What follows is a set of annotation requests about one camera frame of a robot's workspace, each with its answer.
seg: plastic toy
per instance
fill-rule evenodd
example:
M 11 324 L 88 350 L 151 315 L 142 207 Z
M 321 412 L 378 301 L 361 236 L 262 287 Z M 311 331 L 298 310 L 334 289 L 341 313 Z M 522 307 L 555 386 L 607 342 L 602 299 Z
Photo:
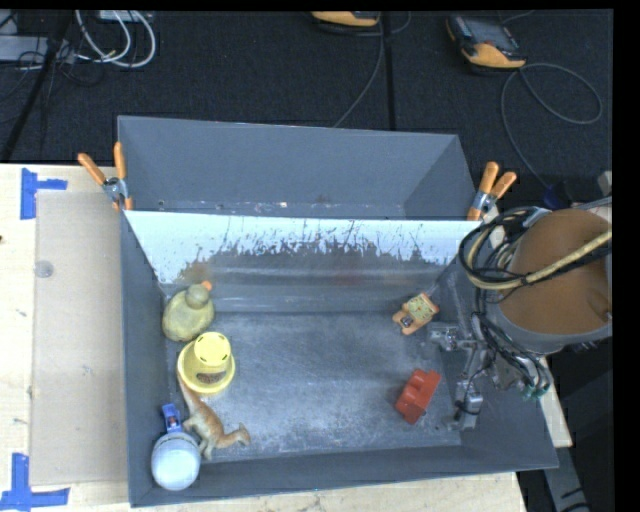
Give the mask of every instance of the plastic toy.
M 167 433 L 153 447 L 151 473 L 164 489 L 182 491 L 198 477 L 200 450 L 195 439 L 182 431 L 178 409 L 173 404 L 165 404 L 162 412 Z
M 440 308 L 422 292 L 405 302 L 393 315 L 393 321 L 402 327 L 402 334 L 409 335 L 428 324 L 439 311 Z
M 177 371 L 196 393 L 219 393 L 231 383 L 236 371 L 229 340 L 219 332 L 202 333 L 180 351 Z
M 189 342 L 207 330 L 215 315 L 210 291 L 211 283 L 202 281 L 171 298 L 162 315 L 162 331 L 167 338 Z
M 395 406 L 407 423 L 415 424 L 425 413 L 439 382 L 440 374 L 434 370 L 413 372 Z

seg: small toy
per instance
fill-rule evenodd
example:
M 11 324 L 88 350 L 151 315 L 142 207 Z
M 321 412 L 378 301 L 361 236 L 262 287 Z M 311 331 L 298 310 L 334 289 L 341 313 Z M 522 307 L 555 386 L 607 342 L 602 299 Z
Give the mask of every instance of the small toy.
M 162 315 L 162 331 L 167 338 L 189 342 L 207 330 L 215 316 L 210 291 L 211 283 L 202 281 L 171 298 Z
M 167 433 L 153 447 L 151 473 L 164 489 L 182 491 L 198 477 L 200 450 L 195 439 L 182 431 L 180 412 L 175 405 L 163 405 L 162 413 Z
M 434 370 L 413 372 L 395 406 L 407 423 L 415 424 L 425 413 L 439 382 L 440 374 Z
M 402 334 L 409 335 L 428 324 L 439 311 L 440 308 L 422 292 L 405 302 L 393 315 L 393 321 L 402 327 Z
M 201 395 L 221 392 L 236 372 L 229 340 L 219 332 L 202 333 L 180 351 L 177 371 L 187 386 Z
M 183 426 L 186 430 L 195 430 L 200 436 L 198 450 L 205 459 L 211 460 L 214 448 L 227 448 L 235 443 L 246 446 L 251 443 L 251 436 L 242 423 L 237 430 L 225 434 L 218 415 L 202 401 L 195 391 L 187 386 L 179 373 L 178 383 L 189 409 L 189 418 L 185 420 Z

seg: power strip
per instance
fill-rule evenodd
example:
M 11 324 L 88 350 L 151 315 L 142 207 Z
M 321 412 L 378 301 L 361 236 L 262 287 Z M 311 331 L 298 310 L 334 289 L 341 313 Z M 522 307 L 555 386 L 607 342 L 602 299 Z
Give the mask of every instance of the power strip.
M 153 21 L 153 18 L 155 17 L 154 11 L 138 11 L 138 12 L 142 14 L 142 16 L 144 16 L 144 19 L 147 20 L 149 23 L 151 23 Z M 120 19 L 125 23 L 140 23 L 140 18 L 138 18 L 137 16 L 134 16 L 132 14 L 132 11 L 114 10 L 114 9 L 100 9 L 96 11 L 96 15 L 98 16 L 98 19 L 102 21 L 117 22 L 118 18 L 116 14 L 117 16 L 120 16 Z

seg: gray bin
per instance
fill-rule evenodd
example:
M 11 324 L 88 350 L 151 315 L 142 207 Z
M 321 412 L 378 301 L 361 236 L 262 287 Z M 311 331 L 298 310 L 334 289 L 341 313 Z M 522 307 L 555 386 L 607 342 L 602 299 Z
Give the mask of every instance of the gray bin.
M 539 404 L 478 381 L 474 430 L 448 431 L 464 358 L 391 320 L 427 289 L 468 329 L 472 287 L 455 263 L 474 196 L 455 135 L 120 117 L 135 211 L 121 216 L 132 506 L 557 466 Z M 198 480 L 153 481 L 160 408 L 187 411 L 167 299 L 214 281 L 211 330 L 236 376 L 206 398 L 248 447 L 214 451 Z M 414 369 L 442 380 L 427 413 L 394 403 Z

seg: white cable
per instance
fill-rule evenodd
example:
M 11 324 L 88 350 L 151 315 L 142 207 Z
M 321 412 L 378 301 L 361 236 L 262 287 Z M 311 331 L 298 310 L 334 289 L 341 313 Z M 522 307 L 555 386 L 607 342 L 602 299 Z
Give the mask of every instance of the white cable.
M 91 36 L 89 35 L 89 32 L 87 31 L 87 28 L 85 27 L 84 22 L 82 21 L 82 16 L 80 15 L 80 10 L 76 9 L 75 14 L 76 14 L 76 19 L 78 20 L 78 25 L 80 25 L 80 30 L 82 31 L 82 35 L 86 39 L 87 43 L 89 43 L 89 46 L 91 46 L 93 51 L 95 51 L 98 55 L 100 55 L 99 59 L 93 59 L 93 58 L 88 57 L 86 55 L 77 54 L 76 56 L 79 59 L 90 60 L 92 62 L 98 62 L 98 63 L 101 63 L 101 64 L 105 64 L 105 63 L 109 63 L 109 62 L 115 62 L 115 61 L 123 58 L 127 53 L 129 53 L 129 50 L 131 49 L 131 34 L 129 34 L 129 30 L 127 29 L 127 26 L 124 24 L 124 21 L 122 21 L 122 18 L 120 18 L 120 16 L 118 15 L 118 13 L 116 11 L 113 11 L 113 14 L 116 17 L 116 20 L 118 20 L 118 23 L 120 24 L 120 26 L 122 27 L 122 30 L 124 30 L 125 37 L 127 39 L 127 44 L 125 45 L 124 50 L 122 52 L 120 52 L 118 55 L 112 55 L 115 50 L 112 50 L 108 54 L 104 53 L 100 49 L 100 47 L 93 41 Z
M 91 60 L 92 62 L 96 62 L 96 63 L 100 63 L 100 64 L 108 63 L 108 64 L 113 64 L 115 66 L 120 66 L 120 67 L 123 67 L 123 68 L 133 69 L 133 68 L 140 68 L 142 66 L 147 65 L 155 57 L 155 54 L 156 54 L 156 36 L 153 33 L 153 29 L 151 28 L 151 25 L 144 18 L 144 16 L 140 13 L 140 11 L 130 11 L 130 13 L 131 13 L 132 18 L 137 17 L 140 20 L 140 22 L 144 26 L 145 30 L 149 34 L 149 39 L 151 40 L 151 50 L 149 51 L 149 55 L 147 55 L 146 58 L 144 58 L 143 60 L 141 60 L 139 62 L 133 62 L 133 63 L 120 62 L 121 60 L 123 60 L 124 56 L 131 50 L 131 35 L 129 34 L 129 30 L 127 29 L 124 21 L 122 20 L 122 18 L 120 17 L 120 15 L 118 14 L 117 11 L 113 10 L 113 15 L 117 19 L 117 21 L 120 24 L 120 26 L 122 27 L 122 29 L 124 30 L 125 36 L 127 38 L 127 44 L 126 44 L 125 49 L 122 52 L 120 52 L 119 55 L 115 55 L 115 56 L 112 56 L 113 51 L 111 53 L 109 53 L 109 54 L 104 53 L 94 43 L 93 39 L 91 39 L 91 36 L 87 32 L 86 27 L 84 26 L 84 23 L 82 21 L 82 17 L 80 15 L 80 11 L 76 10 L 75 13 L 76 13 L 76 18 L 78 20 L 78 24 L 80 25 L 80 29 L 82 30 L 82 34 L 83 34 L 84 38 L 87 40 L 87 42 L 89 43 L 91 48 L 98 55 L 100 55 L 100 57 L 101 57 L 100 59 L 92 59 L 91 57 L 87 57 L 86 55 L 77 55 L 79 58 L 85 59 L 85 60 Z
M 144 18 L 142 14 L 140 14 L 140 11 L 131 11 L 131 14 L 133 16 L 138 17 L 140 22 L 144 25 L 144 28 L 149 33 L 149 39 L 151 40 L 151 50 L 149 50 L 149 55 L 147 55 L 147 57 L 141 60 L 140 62 L 134 62 L 131 64 L 131 63 L 113 61 L 111 64 L 115 64 L 116 66 L 121 66 L 123 68 L 141 68 L 142 66 L 145 66 L 146 64 L 151 62 L 151 59 L 153 59 L 153 57 L 156 54 L 156 36 L 153 33 L 153 29 L 151 28 L 151 25 L 149 25 L 149 22 Z

